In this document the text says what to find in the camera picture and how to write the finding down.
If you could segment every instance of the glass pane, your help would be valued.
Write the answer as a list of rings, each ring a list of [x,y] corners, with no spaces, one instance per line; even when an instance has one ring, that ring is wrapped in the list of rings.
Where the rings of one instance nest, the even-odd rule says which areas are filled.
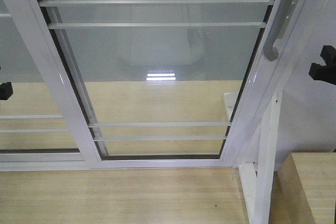
[[[180,141],[106,141],[110,155],[134,154],[218,154],[223,139]]]
[[[71,133],[2,133],[0,150],[77,148]]]
[[[257,27],[67,30],[85,82],[145,81],[172,70],[178,81],[242,80]]]
[[[262,22],[267,3],[74,5],[58,9],[65,23]]]
[[[11,82],[13,86],[13,95],[0,101],[0,150],[77,148],[70,132],[16,132],[68,129],[12,19],[1,18],[0,28],[0,78],[1,82]],[[58,115],[60,118],[17,118],[23,115]]]
[[[76,29],[66,28],[64,31],[98,123],[224,124],[229,120],[227,113],[236,98],[229,103],[224,97],[239,90],[257,36],[264,27],[263,24],[247,23],[261,23],[268,3],[93,1],[120,2],[68,3],[47,7],[47,10],[50,14],[54,10],[59,13],[60,20],[52,20],[52,23],[93,25],[88,28],[79,24]],[[122,27],[99,27],[95,23],[123,24]],[[141,23],[141,26],[132,27],[134,23]],[[227,26],[223,23],[237,24]],[[105,141],[109,155],[218,154],[226,130],[226,126],[213,125],[102,127],[100,137],[129,138]],[[149,136],[162,137],[161,140],[146,140]],[[164,139],[169,136],[191,136],[192,139]]]

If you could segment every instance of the wooden surface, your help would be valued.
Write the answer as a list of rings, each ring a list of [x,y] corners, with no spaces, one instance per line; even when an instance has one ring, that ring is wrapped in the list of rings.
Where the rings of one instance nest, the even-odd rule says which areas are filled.
[[[292,153],[278,175],[293,223],[334,223],[336,153]]]
[[[292,224],[277,173],[274,174],[273,178],[269,224]]]
[[[0,223],[248,224],[233,168],[0,173]]]

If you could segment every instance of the white post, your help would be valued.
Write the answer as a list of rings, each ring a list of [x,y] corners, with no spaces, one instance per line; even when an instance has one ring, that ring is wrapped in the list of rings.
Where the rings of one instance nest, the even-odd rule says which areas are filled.
[[[253,224],[269,218],[282,90],[275,92],[261,119],[258,175]]]

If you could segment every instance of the wooden floor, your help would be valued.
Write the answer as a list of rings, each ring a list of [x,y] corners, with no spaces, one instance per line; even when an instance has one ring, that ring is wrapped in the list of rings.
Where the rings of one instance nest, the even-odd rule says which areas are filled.
[[[248,224],[233,168],[0,173],[0,223]]]

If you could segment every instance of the wood grain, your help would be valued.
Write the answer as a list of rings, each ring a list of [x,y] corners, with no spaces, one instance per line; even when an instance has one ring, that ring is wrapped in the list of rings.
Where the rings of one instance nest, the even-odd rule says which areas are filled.
[[[0,221],[248,224],[233,168],[0,173]]]
[[[336,153],[292,153],[278,174],[294,223],[333,224]]]

